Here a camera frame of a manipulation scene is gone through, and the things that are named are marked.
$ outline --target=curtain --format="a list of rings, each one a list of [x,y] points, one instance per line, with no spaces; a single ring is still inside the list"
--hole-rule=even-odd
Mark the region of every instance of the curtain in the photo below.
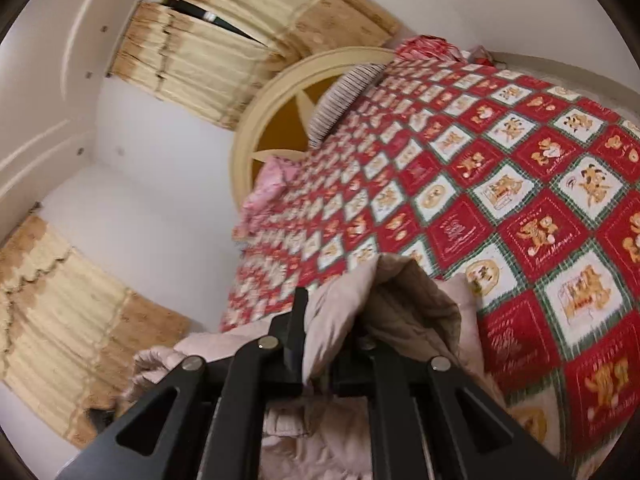
[[[369,0],[184,0],[253,39],[142,3],[112,72],[222,126],[287,66],[341,46],[380,46],[399,23]]]
[[[189,319],[95,267],[37,216],[0,250],[0,378],[57,434],[84,447],[87,408],[110,408],[133,355],[172,346]]]

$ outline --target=metal screw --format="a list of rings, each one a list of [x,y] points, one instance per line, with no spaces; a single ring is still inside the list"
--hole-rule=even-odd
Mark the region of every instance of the metal screw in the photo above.
[[[196,370],[200,370],[203,364],[204,359],[202,357],[198,357],[197,355],[190,355],[184,361],[182,361],[182,369],[187,370],[188,372],[194,372]]]
[[[442,355],[438,355],[431,360],[431,368],[437,372],[446,372],[451,368],[451,361]]]
[[[366,335],[358,339],[358,346],[361,350],[368,352],[369,350],[373,350],[376,347],[376,342],[371,336]]]
[[[273,350],[279,344],[278,338],[273,335],[266,335],[258,339],[258,348],[262,348],[263,350]]]

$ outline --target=bed cover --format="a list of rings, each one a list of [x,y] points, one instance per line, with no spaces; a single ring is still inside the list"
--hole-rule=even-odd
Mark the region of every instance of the bed cover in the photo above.
[[[379,252],[481,296],[510,413],[586,478],[640,400],[640,130],[510,70],[399,60],[249,242],[222,329]]]

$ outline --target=yellow headboard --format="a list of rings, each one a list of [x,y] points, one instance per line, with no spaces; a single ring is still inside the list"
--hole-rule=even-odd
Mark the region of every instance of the yellow headboard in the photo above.
[[[229,171],[239,208],[270,155],[306,156],[306,125],[318,99],[343,73],[363,63],[389,63],[386,48],[348,46],[321,52],[290,66],[269,81],[242,115],[234,135]]]

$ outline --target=pillow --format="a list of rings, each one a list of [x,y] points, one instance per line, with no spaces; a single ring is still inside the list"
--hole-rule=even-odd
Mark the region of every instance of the pillow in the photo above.
[[[386,65],[358,65],[331,85],[318,101],[306,128],[309,148],[317,148],[353,102],[377,81]]]

